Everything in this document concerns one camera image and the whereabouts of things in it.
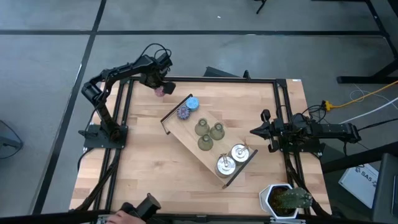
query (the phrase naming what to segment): gray floor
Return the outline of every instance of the gray floor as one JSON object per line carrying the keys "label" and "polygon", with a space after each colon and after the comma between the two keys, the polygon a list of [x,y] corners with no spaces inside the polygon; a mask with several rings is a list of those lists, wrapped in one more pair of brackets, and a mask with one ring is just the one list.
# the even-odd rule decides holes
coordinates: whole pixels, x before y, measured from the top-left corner
{"label": "gray floor", "polygon": [[[398,18],[386,1],[373,3],[398,46]],[[51,3],[0,0],[0,29],[91,30],[99,4],[98,0]],[[258,6],[258,2],[249,0],[108,1],[99,29],[377,29],[364,3],[268,0],[262,12],[255,15]],[[10,124],[25,141],[21,152],[0,160],[0,217],[25,215],[30,211],[87,41],[87,35],[0,35],[0,119]],[[392,61],[384,39],[371,37],[103,35],[95,39],[83,81],[104,68],[135,60],[151,42],[172,50],[172,75],[202,76],[205,68],[211,66],[237,75],[247,69],[252,77],[299,78],[303,81],[308,105],[319,104],[321,100],[335,105],[349,101],[349,94],[356,87],[339,85],[335,77],[371,75]],[[373,91],[382,85],[358,86]],[[397,90],[394,86],[381,94],[393,99]],[[385,102],[383,98],[371,96],[361,103],[334,110],[326,118],[329,122],[344,121]],[[85,127],[91,110],[92,106],[79,94],[45,202],[45,213],[68,209],[83,145],[77,131]],[[389,106],[355,120],[354,124],[362,127],[396,118],[397,114],[397,109]],[[396,141],[396,127],[390,123],[364,131],[363,144],[372,148]],[[327,143],[337,149],[337,154],[342,151],[341,142]],[[363,150],[359,145],[348,145],[349,154]],[[331,201],[347,207],[341,197],[346,192],[341,193],[338,186],[333,186],[335,178],[338,177],[326,177]]]}

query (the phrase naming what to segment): white pot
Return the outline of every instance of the white pot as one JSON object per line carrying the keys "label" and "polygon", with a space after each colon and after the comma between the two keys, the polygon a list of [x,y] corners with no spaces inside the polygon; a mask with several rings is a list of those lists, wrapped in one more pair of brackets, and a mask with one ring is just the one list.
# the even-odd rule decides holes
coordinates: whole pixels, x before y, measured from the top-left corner
{"label": "white pot", "polygon": [[263,209],[264,211],[270,213],[273,217],[275,217],[276,219],[288,219],[288,218],[296,218],[297,213],[299,212],[299,209],[296,208],[296,210],[294,211],[293,215],[291,216],[278,216],[274,210],[272,209],[272,207],[269,205],[268,203],[268,198],[269,195],[271,194],[271,191],[274,187],[288,187],[289,189],[292,188],[292,186],[290,186],[290,184],[271,184],[268,185],[268,187],[264,190],[262,190],[260,192],[260,206],[261,209]]}

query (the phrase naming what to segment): yellow cable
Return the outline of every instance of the yellow cable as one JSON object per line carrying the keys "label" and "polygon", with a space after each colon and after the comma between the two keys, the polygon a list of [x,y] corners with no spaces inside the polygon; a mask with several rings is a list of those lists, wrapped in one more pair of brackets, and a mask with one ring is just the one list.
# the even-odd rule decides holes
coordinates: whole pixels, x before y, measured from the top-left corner
{"label": "yellow cable", "polygon": [[395,82],[393,82],[393,83],[391,83],[391,84],[386,85],[385,87],[381,88],[380,90],[376,90],[376,91],[374,91],[374,92],[368,93],[367,95],[361,96],[361,97],[359,97],[358,99],[352,100],[352,101],[350,101],[350,102],[348,102],[348,103],[345,103],[345,104],[343,104],[343,105],[333,106],[331,103],[329,103],[329,101],[326,101],[326,110],[327,110],[327,111],[330,111],[330,110],[333,109],[333,108],[342,108],[342,107],[344,107],[344,106],[350,105],[350,104],[352,104],[352,103],[355,103],[355,102],[357,102],[357,101],[359,101],[359,100],[364,99],[365,97],[368,97],[368,96],[373,95],[373,94],[376,94],[376,93],[378,93],[378,92],[380,92],[380,91],[382,91],[382,90],[385,90],[386,88],[389,88],[390,86],[395,85],[396,83],[398,83],[398,80],[395,81]]}

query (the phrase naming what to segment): pink object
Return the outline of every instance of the pink object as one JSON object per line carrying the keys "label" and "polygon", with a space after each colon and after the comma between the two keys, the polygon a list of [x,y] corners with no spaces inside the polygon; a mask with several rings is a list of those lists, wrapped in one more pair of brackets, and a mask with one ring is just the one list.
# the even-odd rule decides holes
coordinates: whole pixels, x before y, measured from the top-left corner
{"label": "pink object", "polygon": [[155,90],[155,95],[158,96],[158,97],[162,97],[162,96],[165,95],[165,93],[163,92],[163,87],[162,86]]}

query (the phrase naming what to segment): green glass bottle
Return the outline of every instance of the green glass bottle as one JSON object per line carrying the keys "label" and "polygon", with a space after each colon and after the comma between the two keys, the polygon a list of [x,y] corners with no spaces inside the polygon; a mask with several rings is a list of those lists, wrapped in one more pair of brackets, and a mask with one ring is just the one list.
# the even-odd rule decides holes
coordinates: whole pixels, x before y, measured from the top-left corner
{"label": "green glass bottle", "polygon": [[199,136],[203,136],[207,133],[209,133],[210,127],[209,124],[207,123],[206,118],[200,118],[197,125],[195,125],[195,132]]}
{"label": "green glass bottle", "polygon": [[224,137],[224,135],[224,126],[220,122],[215,123],[214,127],[210,129],[210,137],[214,140],[220,140]]}
{"label": "green glass bottle", "polygon": [[208,134],[205,134],[198,140],[198,146],[203,151],[209,151],[213,147],[213,140]]}

